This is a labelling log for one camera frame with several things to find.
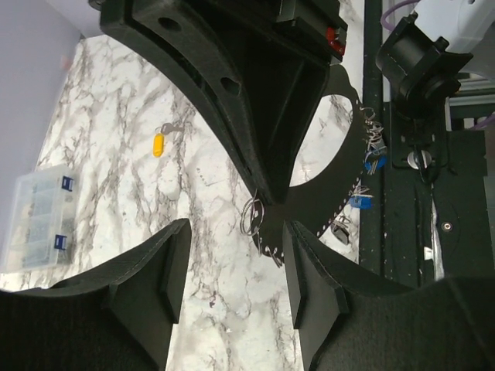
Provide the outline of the black key tag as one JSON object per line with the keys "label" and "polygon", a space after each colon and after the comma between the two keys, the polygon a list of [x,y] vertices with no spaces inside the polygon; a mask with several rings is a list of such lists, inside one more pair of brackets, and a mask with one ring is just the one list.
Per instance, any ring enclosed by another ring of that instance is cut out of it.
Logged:
{"label": "black key tag", "polygon": [[335,218],[331,223],[331,232],[341,243],[348,245],[350,243],[350,230],[349,225],[351,220],[345,216],[341,215]]}

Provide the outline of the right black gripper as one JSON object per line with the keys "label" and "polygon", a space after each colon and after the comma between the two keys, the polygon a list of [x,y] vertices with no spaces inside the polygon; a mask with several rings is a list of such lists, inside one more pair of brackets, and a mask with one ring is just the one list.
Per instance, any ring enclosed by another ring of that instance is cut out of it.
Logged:
{"label": "right black gripper", "polygon": [[101,30],[166,75],[250,191],[283,203],[295,157],[341,63],[340,1],[103,1]]}

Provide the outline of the blue key tag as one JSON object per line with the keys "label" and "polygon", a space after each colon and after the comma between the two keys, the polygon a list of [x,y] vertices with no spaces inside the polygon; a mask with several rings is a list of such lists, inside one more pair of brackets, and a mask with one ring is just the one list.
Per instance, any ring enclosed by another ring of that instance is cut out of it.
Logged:
{"label": "blue key tag", "polygon": [[349,204],[356,209],[371,209],[374,205],[372,195],[356,194],[350,197]]}
{"label": "blue key tag", "polygon": [[364,159],[364,168],[368,175],[373,175],[387,163],[387,148],[382,147],[369,151]]}

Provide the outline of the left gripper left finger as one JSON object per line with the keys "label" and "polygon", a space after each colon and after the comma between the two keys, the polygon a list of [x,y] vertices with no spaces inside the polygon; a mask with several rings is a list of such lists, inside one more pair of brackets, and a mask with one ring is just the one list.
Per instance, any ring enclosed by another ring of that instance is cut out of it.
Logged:
{"label": "left gripper left finger", "polygon": [[50,288],[1,294],[3,370],[164,370],[192,230],[179,219]]}

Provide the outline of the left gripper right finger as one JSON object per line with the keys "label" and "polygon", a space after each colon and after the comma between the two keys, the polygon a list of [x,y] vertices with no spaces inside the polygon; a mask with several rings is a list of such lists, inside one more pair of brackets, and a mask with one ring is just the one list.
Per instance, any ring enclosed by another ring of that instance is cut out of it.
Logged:
{"label": "left gripper right finger", "polygon": [[448,277],[413,289],[284,225],[292,320],[307,370],[492,370],[494,280]]}

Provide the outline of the grey large key ring holder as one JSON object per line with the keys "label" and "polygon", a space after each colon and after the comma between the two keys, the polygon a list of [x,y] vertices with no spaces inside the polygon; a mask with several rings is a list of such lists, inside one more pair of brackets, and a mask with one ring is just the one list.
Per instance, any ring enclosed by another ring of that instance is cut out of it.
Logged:
{"label": "grey large key ring holder", "polygon": [[345,68],[333,65],[329,72],[324,94],[347,98],[352,104],[353,119],[339,151],[315,178],[290,187],[283,204],[259,208],[262,218],[252,239],[261,254],[270,257],[277,267],[284,263],[284,222],[298,221],[313,235],[321,236],[349,201],[364,170],[368,143],[364,108]]}

